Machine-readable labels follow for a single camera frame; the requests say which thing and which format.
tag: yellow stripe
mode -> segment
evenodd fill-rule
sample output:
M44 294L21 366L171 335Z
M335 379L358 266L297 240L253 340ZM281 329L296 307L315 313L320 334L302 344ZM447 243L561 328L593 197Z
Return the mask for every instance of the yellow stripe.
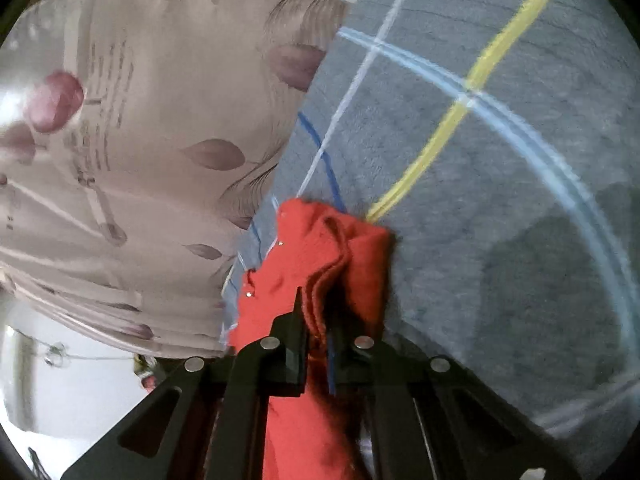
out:
M496 65L500 63L518 38L536 21L548 1L523 1L516 15L511 18L493 41L485 47L469 71L465 81L468 89L477 91L484 87ZM379 220L409 193L421 174L427 170L444 148L467 113L466 104L460 100L456 100L450 106L447 113L440 120L440 124L429 139L429 142L420 152L420 155L409 165L400 180L393 184L391 189L369 209L367 221L375 222Z

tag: fabric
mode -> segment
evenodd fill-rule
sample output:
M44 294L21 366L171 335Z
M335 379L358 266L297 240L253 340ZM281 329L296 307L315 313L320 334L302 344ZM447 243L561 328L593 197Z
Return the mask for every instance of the fabric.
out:
M466 118L379 220L397 242L386 336L402 351L446 352L471 368L593 479L640 420L640 52L607 0L549 0L483 93L467 96L465 77L524 1L351 7L271 195L239 243L226 323L237 316L243 265L260 268L277 206L298 194L395 13L301 197L364 218L452 103L468 98Z
M220 290L238 237L344 9L339 0L28 9L0 49L5 288L112 346L220 354Z
M338 213L321 203L285 202L277 213L278 243L259 270L244 275L237 349L269 335L276 316L293 308L302 287L302 311L310 333L309 370L300 398L271 397L267 416L263 480L346 480L360 477L349 412L326 386L327 292L339 285L346 304L366 332L379 335L391 244L390 233Z

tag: plaid pattern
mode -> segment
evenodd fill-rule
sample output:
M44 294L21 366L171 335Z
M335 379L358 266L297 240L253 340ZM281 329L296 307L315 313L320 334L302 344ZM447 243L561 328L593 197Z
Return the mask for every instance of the plaid pattern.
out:
M364 216L522 1L351 8L241 242L223 293L228 328L243 266L259 267L274 243L278 205L308 180L304 198ZM556 437L585 478L615 459L640 419L639 75L638 47L606 0L550 0L381 220L397 235L388 336L470 367Z

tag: white stripe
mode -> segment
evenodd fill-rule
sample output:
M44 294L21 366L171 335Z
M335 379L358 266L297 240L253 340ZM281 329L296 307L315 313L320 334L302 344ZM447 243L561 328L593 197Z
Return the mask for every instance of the white stripe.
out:
M224 296L225 291L226 291L226 286L231 281L231 275L234 273L234 268L235 267L236 267L236 263L234 262L233 265L231 266L231 268L229 269L229 272L226 274L225 283L223 283L222 289L220 290L220 296Z
M97 231L95 229L91 229L88 225L86 225L83 222L79 221L77 218L75 218L73 215L71 215L67 211L65 211L63 209L60 209L54 202L52 202L48 198L44 198L43 196L40 196L39 194L33 192L28 187L25 187L22 184L18 184L15 180L10 180L9 184L11 186L15 187L15 189L20 190L24 195L28 196L33 201L39 203L40 205L42 205L42 206L46 207L47 209L49 209L52 213L58 215L60 218L66 220L70 224L73 224L76 227L82 229L82 231L85 231L85 232L87 232L87 233L89 233L92 236L95 236L97 238L104 238L100 231Z
M533 417L533 422L556 438L566 436L594 418L610 413L621 402L640 394L640 372L625 372L597 390L572 399L550 412ZM638 416L637 404L633 416Z
M238 322L234 322L231 324L230 327L226 327L224 324L222 324L222 328L220 329L220 342L224 343L225 345L229 344L229 333L236 329L236 327L238 326Z
M346 27L338 35L367 48L374 43L367 34ZM378 47L383 56L433 83L449 96L466 96L464 81L445 68L388 43L380 42ZM471 101L470 110L529 163L577 225L620 321L621 340L630 361L638 360L638 284L626 251L606 216L564 157L537 130L494 97L484 92L474 95L476 99Z
M271 252L271 250L276 246L276 242L278 241L277 238L273 239L273 242L271 242L271 245L269 246L269 249L267 250L267 256L269 256L269 253Z
M242 268L246 270L246 264L244 263L244 258L242 257L242 254L240 254L240 251L238 251L238 261L240 262L240 265L242 265Z
M72 260L44 258L42 256L34 256L33 254L25 253L24 251L2 247L2 245L0 245L0 253L22 262L39 264L41 266L64 270L66 272L87 272L92 269L104 271L104 261L101 261L98 258L73 258Z
M322 144L320 145L320 148L318 149L318 152L316 153L314 160L311 162L311 167L309 167L309 171L306 172L306 177L302 181L302 184L300 185L300 189L298 190L298 193L296 196L301 196L305 192L306 186L308 186L309 181L311 181L311 177L313 176L314 172L316 171L316 168L318 167L318 164L320 163L320 158L322 157L322 154L325 152L326 147L329 144L329 141L331 140L331 137L334 134L334 131L338 125L338 122L340 121L340 118L342 117L345 110L351 103L353 96L358 91L358 88L360 87L360 85L362 84L362 81L367 75L369 68L371 67L374 60L376 59L376 56L378 55L378 52L379 52L378 45L386 38L386 35L391 29L391 26L394 24L394 21L396 20L396 17L400 12L400 7L402 6L402 2L404 2L404 0L394 0L393 5L391 6L391 9L389 9L389 12L386 14L385 19L382 22L382 25L380 26L380 29L378 30L378 33L376 34L375 39L373 40L373 44L369 47L369 51L367 52L367 55L362 61L362 64L360 65L358 71L356 72L356 75L353 77L353 80L351 81L349 88L347 89L346 93L342 97L340 104L338 104L338 107L336 108L334 115L331 118L331 121L329 122L329 127L327 128L326 133L324 134L324 139L322 140Z

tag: dark blue stripe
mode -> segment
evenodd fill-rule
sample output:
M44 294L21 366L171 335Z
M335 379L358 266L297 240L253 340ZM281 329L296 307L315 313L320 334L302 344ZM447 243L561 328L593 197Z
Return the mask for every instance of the dark blue stripe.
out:
M260 260L260 263L262 263L262 241L260 240L258 229L255 228L253 220L251 220L249 225L251 226L251 231L254 233L256 240L258 240L258 259Z
M298 112L298 118L300 119L300 123L305 127L305 130L314 140L318 149L322 145L322 141L320 140L320 136L316 129L314 128L311 121L306 118L306 116L302 112ZM331 157L327 152L322 154L322 161L324 162L324 169L326 171L327 179L329 180L329 187L331 188L331 194L334 196L334 206L341 213L346 213L347 208L344 206L344 202L342 201L342 197L340 196L340 188L338 187L338 181L335 178L334 169L331 167Z
M326 333L326 382L329 386L329 395L336 396L335 389L335 349L334 337L330 330Z

